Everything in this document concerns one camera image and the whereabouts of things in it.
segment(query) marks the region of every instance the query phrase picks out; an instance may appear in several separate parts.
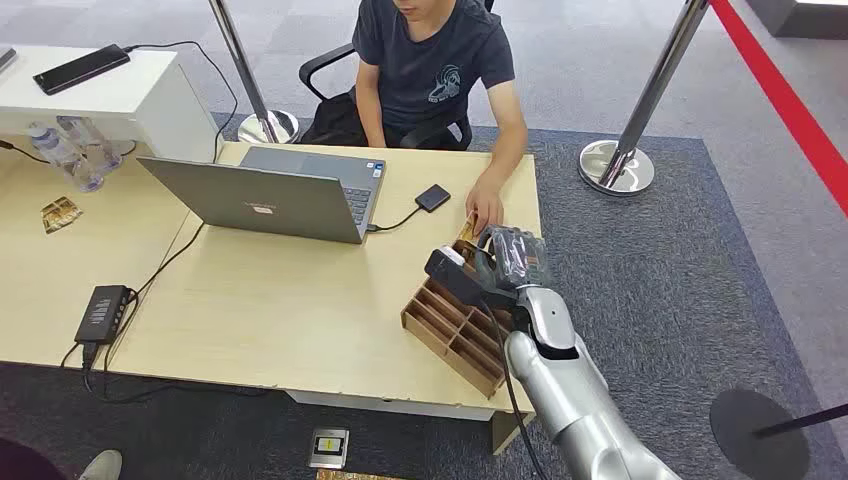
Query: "chrome stanchion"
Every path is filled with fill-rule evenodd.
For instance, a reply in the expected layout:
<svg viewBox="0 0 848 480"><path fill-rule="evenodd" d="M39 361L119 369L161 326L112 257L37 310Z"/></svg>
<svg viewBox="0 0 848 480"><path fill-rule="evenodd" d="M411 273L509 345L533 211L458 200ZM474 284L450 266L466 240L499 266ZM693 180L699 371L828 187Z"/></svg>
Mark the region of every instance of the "chrome stanchion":
<svg viewBox="0 0 848 480"><path fill-rule="evenodd" d="M256 112L247 117L239 126L239 140L250 143L292 142L296 139L299 129L297 119L290 113L265 108L262 94L259 93L259 88L256 86L256 79L253 78L253 73L247 62L247 55L244 53L238 32L236 32L233 19L230 17L230 12L227 10L224 0L209 0L209 5L212 6L215 19L218 21L218 26L221 27L221 33L227 42L227 48L233 56L233 62L236 64L239 77L244 84L247 98L250 99L253 111Z"/></svg>
<svg viewBox="0 0 848 480"><path fill-rule="evenodd" d="M590 143L580 153L580 176L596 190L615 196L635 195L654 180L654 164L636 143L708 7L709 0L686 0L621 137Z"/></svg>

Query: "dark t-shirt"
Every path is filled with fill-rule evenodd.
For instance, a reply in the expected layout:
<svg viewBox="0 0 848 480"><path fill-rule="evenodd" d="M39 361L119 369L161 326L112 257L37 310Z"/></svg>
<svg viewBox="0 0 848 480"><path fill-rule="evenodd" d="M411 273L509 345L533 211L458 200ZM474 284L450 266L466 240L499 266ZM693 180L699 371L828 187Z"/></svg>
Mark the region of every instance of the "dark t-shirt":
<svg viewBox="0 0 848 480"><path fill-rule="evenodd" d="M362 0L353 46L380 67L383 123L402 132L458 108L478 78L487 89L515 78L501 19L482 0L456 0L442 28L417 43L392 0Z"/></svg>

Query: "man's arm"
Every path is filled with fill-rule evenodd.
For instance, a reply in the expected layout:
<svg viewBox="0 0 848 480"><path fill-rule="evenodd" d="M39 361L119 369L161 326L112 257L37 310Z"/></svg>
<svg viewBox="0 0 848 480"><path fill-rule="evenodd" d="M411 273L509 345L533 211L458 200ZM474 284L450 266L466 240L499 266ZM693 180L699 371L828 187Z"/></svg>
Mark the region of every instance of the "man's arm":
<svg viewBox="0 0 848 480"><path fill-rule="evenodd" d="M477 183L465 201L466 214L477 212L475 235L490 223L503 222L500 191L527 147L527 125L515 93L515 82L499 83L488 89L487 93L500 133L492 149L492 161L477 178Z"/></svg>
<svg viewBox="0 0 848 480"><path fill-rule="evenodd" d="M379 66L359 61L359 71L356 74L356 109L359 110L359 121L362 122L362 128L368 138L368 146L386 148L383 110L377 91L379 78Z"/></svg>

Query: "water bottle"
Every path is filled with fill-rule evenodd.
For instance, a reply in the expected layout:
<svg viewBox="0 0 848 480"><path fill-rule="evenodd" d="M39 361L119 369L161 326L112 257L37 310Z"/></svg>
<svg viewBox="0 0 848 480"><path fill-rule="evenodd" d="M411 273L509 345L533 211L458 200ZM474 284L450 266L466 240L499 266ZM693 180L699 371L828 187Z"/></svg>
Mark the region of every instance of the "water bottle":
<svg viewBox="0 0 848 480"><path fill-rule="evenodd" d="M101 175L106 175L123 163L123 157L115 152L115 145L106 140L90 118L58 116L56 121L71 141L85 152L88 163Z"/></svg>
<svg viewBox="0 0 848 480"><path fill-rule="evenodd" d="M32 146L81 192L93 192L103 185L103 176L92 168L73 143L59 136L55 128L34 122L27 129Z"/></svg>

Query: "t-shirt graphic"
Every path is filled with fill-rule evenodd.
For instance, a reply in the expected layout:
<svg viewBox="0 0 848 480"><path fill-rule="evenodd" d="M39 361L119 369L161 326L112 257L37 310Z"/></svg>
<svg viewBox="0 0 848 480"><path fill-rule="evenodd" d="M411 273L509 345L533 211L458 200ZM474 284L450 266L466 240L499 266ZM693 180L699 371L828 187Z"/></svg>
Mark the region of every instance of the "t-shirt graphic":
<svg viewBox="0 0 848 480"><path fill-rule="evenodd" d="M459 94L459 86L461 84L462 77L459 75L459 67L456 65L445 65L436 78L436 88L430 92L427 100L430 100L430 103L439 103L442 100L453 98Z"/></svg>

